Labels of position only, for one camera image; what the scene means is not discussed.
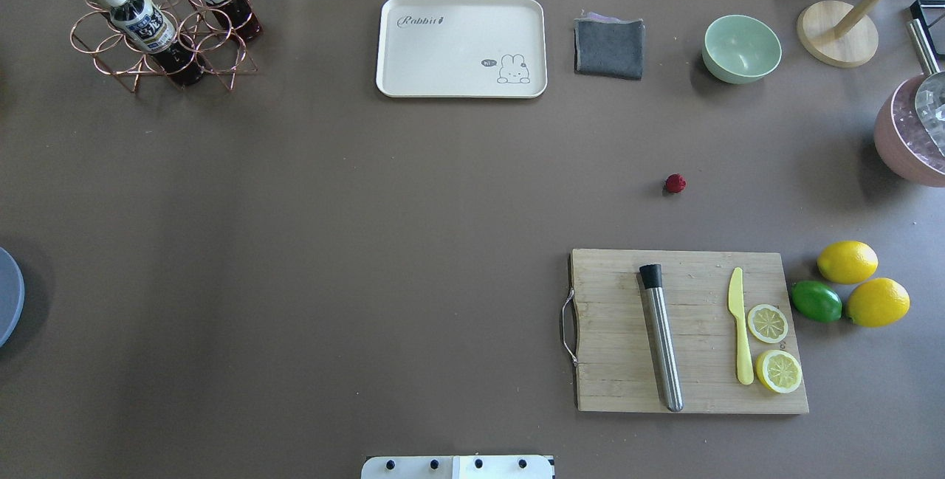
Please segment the blue round plate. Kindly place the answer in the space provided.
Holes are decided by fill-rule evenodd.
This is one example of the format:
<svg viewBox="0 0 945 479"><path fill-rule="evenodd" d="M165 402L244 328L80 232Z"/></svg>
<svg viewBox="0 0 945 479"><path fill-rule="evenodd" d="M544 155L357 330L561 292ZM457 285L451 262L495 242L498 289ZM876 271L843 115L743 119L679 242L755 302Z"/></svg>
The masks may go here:
<svg viewBox="0 0 945 479"><path fill-rule="evenodd" d="M1 248L1 347L19 324L26 300L26 284L13 255Z"/></svg>

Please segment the red strawberry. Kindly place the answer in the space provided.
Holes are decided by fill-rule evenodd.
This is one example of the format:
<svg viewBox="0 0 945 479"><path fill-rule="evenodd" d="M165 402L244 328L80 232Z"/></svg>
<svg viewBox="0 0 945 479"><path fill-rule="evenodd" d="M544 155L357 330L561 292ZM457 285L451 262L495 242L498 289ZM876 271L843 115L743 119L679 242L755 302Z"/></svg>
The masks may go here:
<svg viewBox="0 0 945 479"><path fill-rule="evenodd" d="M687 187L687 180L680 173L673 173L664 181L664 191L669 194L678 194Z"/></svg>

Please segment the cream rabbit tray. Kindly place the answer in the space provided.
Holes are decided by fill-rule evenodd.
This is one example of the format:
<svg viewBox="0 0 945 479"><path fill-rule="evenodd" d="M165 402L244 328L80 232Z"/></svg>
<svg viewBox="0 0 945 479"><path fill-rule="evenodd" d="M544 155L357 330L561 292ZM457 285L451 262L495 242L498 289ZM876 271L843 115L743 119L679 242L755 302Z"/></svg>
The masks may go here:
<svg viewBox="0 0 945 479"><path fill-rule="evenodd" d="M376 88L394 98L535 98L546 90L534 0L388 0Z"/></svg>

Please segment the steel muddler black tip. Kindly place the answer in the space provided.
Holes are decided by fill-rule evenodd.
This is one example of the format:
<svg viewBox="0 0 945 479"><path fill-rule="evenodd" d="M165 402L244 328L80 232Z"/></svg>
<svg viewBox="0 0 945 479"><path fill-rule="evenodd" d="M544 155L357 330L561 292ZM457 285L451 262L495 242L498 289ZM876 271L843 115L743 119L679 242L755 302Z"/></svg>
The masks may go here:
<svg viewBox="0 0 945 479"><path fill-rule="evenodd" d="M642 265L639 272L642 280L642 303L647 311L653 335L659 389L661 389L666 408L678 413L684 408L684 398L664 295L662 265L658 263Z"/></svg>

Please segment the wooden cutting board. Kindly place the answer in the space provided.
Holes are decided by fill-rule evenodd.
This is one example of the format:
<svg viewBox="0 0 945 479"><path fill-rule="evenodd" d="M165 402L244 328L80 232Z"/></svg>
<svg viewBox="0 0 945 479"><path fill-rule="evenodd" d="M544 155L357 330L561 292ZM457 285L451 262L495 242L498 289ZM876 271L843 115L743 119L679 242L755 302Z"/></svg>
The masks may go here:
<svg viewBox="0 0 945 479"><path fill-rule="evenodd" d="M775 393L736 376L736 323L728 309L735 268L746 310L769 304L791 322L782 257L773 252L576 248L570 278L576 317L577 407L582 412L664 414L655 331L640 267L661 265L666 311L686 414L799 415L805 388Z"/></svg>

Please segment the grey folded cloth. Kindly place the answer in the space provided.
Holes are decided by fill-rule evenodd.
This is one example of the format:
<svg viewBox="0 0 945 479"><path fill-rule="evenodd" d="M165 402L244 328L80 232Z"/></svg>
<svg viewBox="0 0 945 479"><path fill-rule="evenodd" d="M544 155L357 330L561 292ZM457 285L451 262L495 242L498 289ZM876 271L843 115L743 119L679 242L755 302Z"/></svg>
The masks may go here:
<svg viewBox="0 0 945 479"><path fill-rule="evenodd" d="M589 12L574 19L574 69L582 75L640 80L645 64L645 23Z"/></svg>

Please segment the yellow plastic knife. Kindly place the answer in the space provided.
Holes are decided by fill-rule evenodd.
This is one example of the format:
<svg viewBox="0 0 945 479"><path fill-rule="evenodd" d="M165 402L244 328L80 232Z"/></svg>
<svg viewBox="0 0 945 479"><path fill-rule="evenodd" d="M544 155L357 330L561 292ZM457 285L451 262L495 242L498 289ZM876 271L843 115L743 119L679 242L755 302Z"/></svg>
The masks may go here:
<svg viewBox="0 0 945 479"><path fill-rule="evenodd" d="M754 372L752 352L747 341L745 294L743 293L743 268L735 267L730 274L728 287L728 310L735 318L735 371L737 381L752 385Z"/></svg>

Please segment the green ceramic bowl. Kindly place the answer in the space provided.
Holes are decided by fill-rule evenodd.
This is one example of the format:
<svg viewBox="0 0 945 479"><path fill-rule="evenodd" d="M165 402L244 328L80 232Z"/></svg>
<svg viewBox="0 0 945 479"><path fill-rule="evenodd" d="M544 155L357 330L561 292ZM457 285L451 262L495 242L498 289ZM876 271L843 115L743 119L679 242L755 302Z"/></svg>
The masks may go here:
<svg viewBox="0 0 945 479"><path fill-rule="evenodd" d="M766 23L747 15L725 15L706 28L701 56L720 81L752 83L782 62L780 39Z"/></svg>

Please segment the lemon half slice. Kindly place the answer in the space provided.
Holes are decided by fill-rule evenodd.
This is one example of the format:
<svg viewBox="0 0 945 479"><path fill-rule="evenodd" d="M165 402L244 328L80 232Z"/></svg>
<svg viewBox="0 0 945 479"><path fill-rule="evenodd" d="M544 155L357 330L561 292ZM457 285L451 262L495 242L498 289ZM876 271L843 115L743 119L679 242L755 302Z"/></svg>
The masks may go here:
<svg viewBox="0 0 945 479"><path fill-rule="evenodd" d="M769 349L758 356L755 372L762 385L775 393L792 393L803 382L801 364L790 352Z"/></svg>
<svg viewBox="0 0 945 479"><path fill-rule="evenodd" d="M786 315L776 306L758 304L746 315L747 330L752 336L766 344L779 344L786 340L789 324Z"/></svg>

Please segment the green lime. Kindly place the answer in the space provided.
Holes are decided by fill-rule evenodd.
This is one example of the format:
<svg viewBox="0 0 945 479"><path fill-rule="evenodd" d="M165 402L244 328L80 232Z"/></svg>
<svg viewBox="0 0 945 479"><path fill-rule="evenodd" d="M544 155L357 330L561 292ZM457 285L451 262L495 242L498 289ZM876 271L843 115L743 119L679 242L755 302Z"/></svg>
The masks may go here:
<svg viewBox="0 0 945 479"><path fill-rule="evenodd" d="M790 288L790 301L804 317L820 323L841 319L843 304L836 290L816 280L803 280Z"/></svg>

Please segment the yellow lemon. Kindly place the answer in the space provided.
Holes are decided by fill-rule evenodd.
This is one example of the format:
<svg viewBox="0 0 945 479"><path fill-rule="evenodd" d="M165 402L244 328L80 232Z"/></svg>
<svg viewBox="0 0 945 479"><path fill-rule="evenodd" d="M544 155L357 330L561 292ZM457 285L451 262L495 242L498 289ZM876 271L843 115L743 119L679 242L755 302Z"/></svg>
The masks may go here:
<svg viewBox="0 0 945 479"><path fill-rule="evenodd" d="M863 283L879 268L879 258L864 241L834 241L820 251L817 267L831 283Z"/></svg>
<svg viewBox="0 0 945 479"><path fill-rule="evenodd" d="M884 327L904 317L910 304L910 294L900 283L892 278L874 278L853 289L847 315L857 325Z"/></svg>

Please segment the tea bottle front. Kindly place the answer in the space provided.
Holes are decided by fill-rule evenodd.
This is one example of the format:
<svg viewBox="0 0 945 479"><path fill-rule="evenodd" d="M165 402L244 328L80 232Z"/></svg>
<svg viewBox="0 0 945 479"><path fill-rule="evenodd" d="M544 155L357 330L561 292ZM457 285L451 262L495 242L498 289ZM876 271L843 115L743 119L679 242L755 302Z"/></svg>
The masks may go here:
<svg viewBox="0 0 945 479"><path fill-rule="evenodd" d="M152 0L104 0L116 29L179 86L191 86L203 78L203 61L179 40L176 25Z"/></svg>

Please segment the wooden cup tree stand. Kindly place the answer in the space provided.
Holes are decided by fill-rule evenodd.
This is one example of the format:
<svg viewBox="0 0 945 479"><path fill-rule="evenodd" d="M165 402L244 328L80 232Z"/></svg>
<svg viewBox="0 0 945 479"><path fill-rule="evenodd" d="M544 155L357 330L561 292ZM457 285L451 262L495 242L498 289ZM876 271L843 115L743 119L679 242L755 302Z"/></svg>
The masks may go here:
<svg viewBox="0 0 945 479"><path fill-rule="evenodd" d="M881 0L820 1L801 11L797 35L804 48L821 62L837 68L853 68L870 61L877 52L879 34L867 14Z"/></svg>

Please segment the pink bowl with ice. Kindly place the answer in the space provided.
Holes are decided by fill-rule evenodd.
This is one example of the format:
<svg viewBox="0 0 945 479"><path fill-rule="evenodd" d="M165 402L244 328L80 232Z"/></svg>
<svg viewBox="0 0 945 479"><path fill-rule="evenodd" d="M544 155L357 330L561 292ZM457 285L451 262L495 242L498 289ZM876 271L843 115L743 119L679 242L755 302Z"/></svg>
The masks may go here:
<svg viewBox="0 0 945 479"><path fill-rule="evenodd" d="M902 179L927 187L944 187L943 155L931 140L914 108L924 75L901 83L885 100L874 127L881 159Z"/></svg>

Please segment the metal ice scoop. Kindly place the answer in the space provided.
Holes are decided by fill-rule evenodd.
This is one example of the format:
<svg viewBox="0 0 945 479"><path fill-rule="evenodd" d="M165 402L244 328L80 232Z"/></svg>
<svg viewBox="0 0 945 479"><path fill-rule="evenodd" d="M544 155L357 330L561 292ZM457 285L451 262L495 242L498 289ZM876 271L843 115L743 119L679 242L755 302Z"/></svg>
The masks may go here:
<svg viewBox="0 0 945 479"><path fill-rule="evenodd" d="M925 78L917 88L914 108L919 122L930 136L932 143L944 155L944 73L939 68L928 36L925 35L921 19L912 18L908 24L909 35L918 53L919 65Z"/></svg>

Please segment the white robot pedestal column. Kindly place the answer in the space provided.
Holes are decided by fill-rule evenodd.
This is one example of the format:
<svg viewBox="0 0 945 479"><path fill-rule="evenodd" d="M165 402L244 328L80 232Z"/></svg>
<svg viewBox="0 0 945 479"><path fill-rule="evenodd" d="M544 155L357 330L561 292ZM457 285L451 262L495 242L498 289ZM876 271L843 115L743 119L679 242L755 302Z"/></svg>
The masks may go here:
<svg viewBox="0 0 945 479"><path fill-rule="evenodd" d="M553 456L417 455L365 460L361 478L554 478Z"/></svg>

